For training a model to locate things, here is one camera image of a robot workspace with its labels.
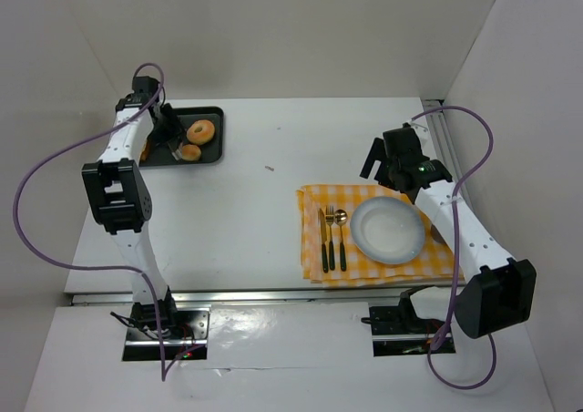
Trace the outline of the bagel with hole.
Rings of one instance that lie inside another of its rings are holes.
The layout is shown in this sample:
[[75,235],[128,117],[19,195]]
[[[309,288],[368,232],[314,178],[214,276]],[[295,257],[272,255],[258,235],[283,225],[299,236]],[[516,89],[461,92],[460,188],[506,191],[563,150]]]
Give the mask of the bagel with hole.
[[187,130],[187,140],[194,145],[204,145],[215,135],[214,123],[208,119],[195,121]]

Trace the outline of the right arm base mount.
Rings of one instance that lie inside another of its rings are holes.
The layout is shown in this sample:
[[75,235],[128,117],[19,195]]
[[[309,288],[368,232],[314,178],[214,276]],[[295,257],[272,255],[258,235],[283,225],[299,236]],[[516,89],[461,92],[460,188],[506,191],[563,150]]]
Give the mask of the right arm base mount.
[[428,353],[431,340],[444,322],[416,315],[411,297],[427,288],[416,286],[401,292],[397,304],[369,307],[361,323],[370,326],[375,357]]

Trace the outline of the metal tongs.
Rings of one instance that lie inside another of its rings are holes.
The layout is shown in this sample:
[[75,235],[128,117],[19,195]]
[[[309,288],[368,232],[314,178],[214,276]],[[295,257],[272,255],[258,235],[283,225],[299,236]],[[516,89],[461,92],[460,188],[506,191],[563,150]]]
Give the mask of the metal tongs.
[[182,160],[182,141],[180,139],[169,140],[167,146],[169,148],[170,155],[174,160]]

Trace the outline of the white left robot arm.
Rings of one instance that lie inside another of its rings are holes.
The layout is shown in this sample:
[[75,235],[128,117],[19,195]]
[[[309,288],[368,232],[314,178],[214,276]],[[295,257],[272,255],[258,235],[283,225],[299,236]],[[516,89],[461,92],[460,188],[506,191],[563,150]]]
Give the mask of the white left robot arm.
[[129,324],[159,335],[178,326],[178,310],[162,278],[148,234],[153,212],[151,195],[139,171],[143,146],[159,118],[161,83],[133,77],[132,92],[116,105],[116,120],[105,150],[82,168],[90,210],[117,245],[131,280]]

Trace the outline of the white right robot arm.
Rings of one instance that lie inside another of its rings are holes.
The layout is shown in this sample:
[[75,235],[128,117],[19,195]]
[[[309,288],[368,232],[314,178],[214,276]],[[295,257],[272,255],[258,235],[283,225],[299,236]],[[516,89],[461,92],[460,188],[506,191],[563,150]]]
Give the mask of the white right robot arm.
[[459,267],[465,288],[455,299],[455,319],[476,339],[525,322],[531,312],[537,272],[528,260],[518,261],[488,233],[467,206],[450,172],[422,151],[414,128],[402,126],[373,140],[361,177],[407,196],[437,229],[450,249],[455,248],[452,206],[459,225]]

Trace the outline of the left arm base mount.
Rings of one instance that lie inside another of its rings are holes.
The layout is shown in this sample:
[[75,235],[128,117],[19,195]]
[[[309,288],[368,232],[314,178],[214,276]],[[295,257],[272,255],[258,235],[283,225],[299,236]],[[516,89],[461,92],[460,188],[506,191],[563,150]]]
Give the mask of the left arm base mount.
[[122,360],[124,362],[159,361],[159,338],[163,340],[165,359],[205,360],[208,351],[210,309],[197,308],[177,312],[177,324],[161,333],[140,325],[128,316],[110,315],[127,328]]

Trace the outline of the round bread roll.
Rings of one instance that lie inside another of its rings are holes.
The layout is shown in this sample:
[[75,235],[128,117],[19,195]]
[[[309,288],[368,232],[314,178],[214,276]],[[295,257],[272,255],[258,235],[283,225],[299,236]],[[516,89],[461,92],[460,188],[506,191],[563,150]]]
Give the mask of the round bread roll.
[[181,159],[184,161],[199,161],[201,157],[201,149],[194,144],[185,144],[180,148]]

